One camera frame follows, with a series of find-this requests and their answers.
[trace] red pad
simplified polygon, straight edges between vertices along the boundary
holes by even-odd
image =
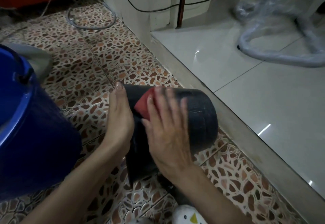
[[[149,95],[152,95],[153,102],[156,106],[156,98],[155,98],[155,87],[150,88],[146,91],[139,101],[136,102],[134,109],[144,118],[150,120],[149,112],[148,112],[148,105],[147,100]]]

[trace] black wire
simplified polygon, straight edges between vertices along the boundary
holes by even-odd
[[[167,7],[167,8],[161,8],[161,9],[155,9],[155,10],[141,10],[141,9],[136,8],[132,4],[132,2],[130,0],[127,0],[127,1],[132,5],[133,8],[135,8],[139,12],[143,12],[143,13],[154,13],[154,12],[164,11],[164,10],[167,10],[167,9],[170,9],[170,8],[173,8],[173,7],[176,7],[176,6],[180,5],[180,4],[174,4],[174,5],[171,5],[171,6]],[[204,3],[204,2],[208,2],[208,1],[211,1],[211,0],[203,0],[203,1],[199,1],[199,2],[185,3],[185,5],[194,5],[194,4]]]

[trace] mosaic tile floor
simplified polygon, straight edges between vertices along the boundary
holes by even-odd
[[[112,19],[112,14],[101,4],[89,0],[75,8],[72,16],[79,25],[102,26]],[[5,38],[4,42],[29,44],[52,54],[53,70],[43,87],[82,135],[83,148],[76,166],[103,139],[108,95],[116,80],[181,87],[119,19],[109,29],[85,31],[69,25],[64,13],[57,12],[2,28],[0,41],[24,26],[28,28]],[[254,223],[300,222],[294,210],[221,130],[214,146],[195,155],[193,160]],[[0,203],[0,224],[18,223],[52,190]],[[131,188],[122,162],[100,188],[81,223],[128,223],[139,216],[150,217],[156,223],[169,223],[176,206],[173,197],[160,187],[156,175]]]

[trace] black cylinder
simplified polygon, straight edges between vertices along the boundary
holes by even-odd
[[[142,116],[134,110],[141,96],[152,86],[124,84],[130,108],[135,121],[135,129],[131,139],[131,147],[126,155],[126,166],[129,182],[140,180],[158,171],[150,153],[145,128],[141,123]],[[214,106],[209,97],[196,89],[173,88],[177,100],[187,98],[189,112],[189,142],[191,153],[196,154],[211,147],[218,135],[218,120]]]

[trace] white tile floor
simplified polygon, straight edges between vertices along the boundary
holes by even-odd
[[[183,21],[181,29],[152,32],[189,70],[325,197],[325,68],[262,62],[237,50],[244,27],[233,19],[236,0],[213,0],[209,11]],[[272,20],[281,33],[251,44],[288,54],[308,53],[286,20]]]

